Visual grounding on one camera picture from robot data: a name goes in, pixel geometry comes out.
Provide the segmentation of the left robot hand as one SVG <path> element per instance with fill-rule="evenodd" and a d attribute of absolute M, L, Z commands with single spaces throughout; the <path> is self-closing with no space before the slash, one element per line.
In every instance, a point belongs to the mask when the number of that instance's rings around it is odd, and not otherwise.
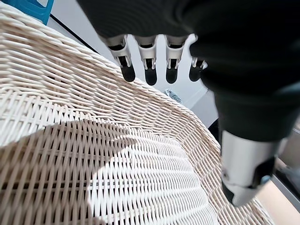
<path fill-rule="evenodd" d="M 214 93 L 222 189 L 236 207 L 272 176 L 300 113 L 300 3 L 297 0 L 81 0 L 102 38 L 195 34 L 190 54 L 208 67 Z"/>

